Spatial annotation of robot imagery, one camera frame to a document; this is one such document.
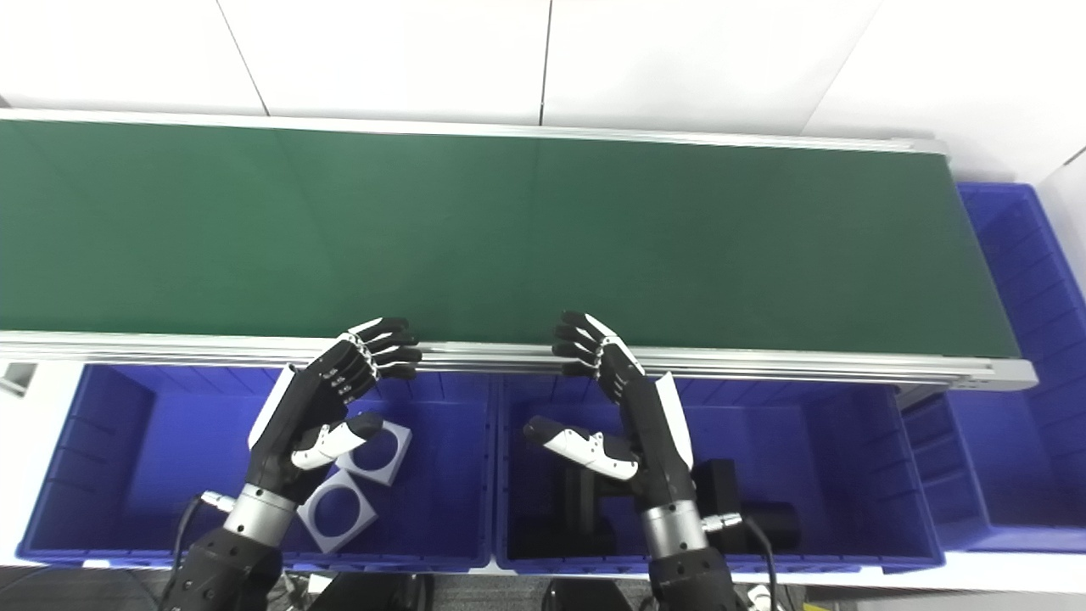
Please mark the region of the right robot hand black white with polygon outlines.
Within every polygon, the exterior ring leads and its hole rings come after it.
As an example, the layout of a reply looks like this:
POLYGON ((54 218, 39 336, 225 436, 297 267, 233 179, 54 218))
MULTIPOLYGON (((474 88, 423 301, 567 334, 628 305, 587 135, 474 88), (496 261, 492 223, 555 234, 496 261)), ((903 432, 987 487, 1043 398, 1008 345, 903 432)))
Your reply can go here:
POLYGON ((563 375, 589 378, 619 410, 622 436, 591 432, 550 418, 531 418, 525 437, 579 467, 609 478, 635 498, 641 511, 694 502, 691 464, 675 442, 675 418, 662 382, 644 370, 608 324, 585 311, 563 311, 551 348, 561 357, 563 375))

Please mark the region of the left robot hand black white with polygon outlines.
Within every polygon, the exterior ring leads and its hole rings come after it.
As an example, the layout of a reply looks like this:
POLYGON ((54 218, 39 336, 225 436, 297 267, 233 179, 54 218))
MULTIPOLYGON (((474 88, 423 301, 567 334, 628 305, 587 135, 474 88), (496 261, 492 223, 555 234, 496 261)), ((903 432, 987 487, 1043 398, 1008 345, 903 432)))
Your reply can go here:
POLYGON ((380 413, 350 417, 350 403, 381 379, 411 380, 422 352, 405 318, 372 318, 345 330, 305 367, 288 367, 286 387, 258 417, 258 436, 249 449, 245 483, 307 502, 331 464, 383 430, 380 413))

